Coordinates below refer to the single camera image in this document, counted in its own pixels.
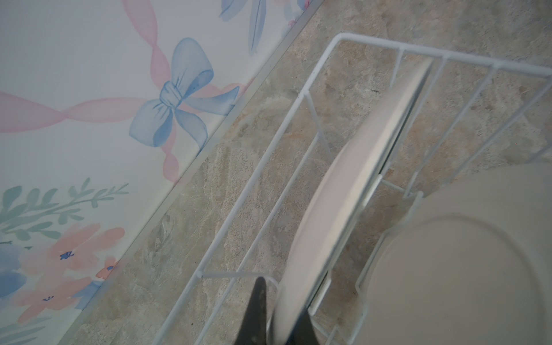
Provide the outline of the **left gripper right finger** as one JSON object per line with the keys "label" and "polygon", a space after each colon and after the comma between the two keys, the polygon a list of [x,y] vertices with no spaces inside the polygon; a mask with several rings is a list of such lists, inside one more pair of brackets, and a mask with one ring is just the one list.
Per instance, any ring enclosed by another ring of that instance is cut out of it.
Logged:
{"label": "left gripper right finger", "polygon": [[286,345],[319,345],[311,317],[305,310],[298,319]]}

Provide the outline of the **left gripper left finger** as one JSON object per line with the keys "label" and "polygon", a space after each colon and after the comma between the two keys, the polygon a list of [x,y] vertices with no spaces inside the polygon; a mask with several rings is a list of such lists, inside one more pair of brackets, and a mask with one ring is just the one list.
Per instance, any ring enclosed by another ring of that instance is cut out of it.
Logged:
{"label": "left gripper left finger", "polygon": [[266,345],[267,284],[258,277],[250,296],[234,345]]}

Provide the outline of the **white plate green clover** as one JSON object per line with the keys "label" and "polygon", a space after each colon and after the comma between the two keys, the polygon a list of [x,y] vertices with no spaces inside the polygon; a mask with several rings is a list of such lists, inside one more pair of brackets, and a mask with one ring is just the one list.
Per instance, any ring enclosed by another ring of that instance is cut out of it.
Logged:
{"label": "white plate green clover", "polygon": [[346,244],[433,63],[433,59],[425,59],[380,98],[323,177],[287,257],[267,332],[269,344],[287,342]]}

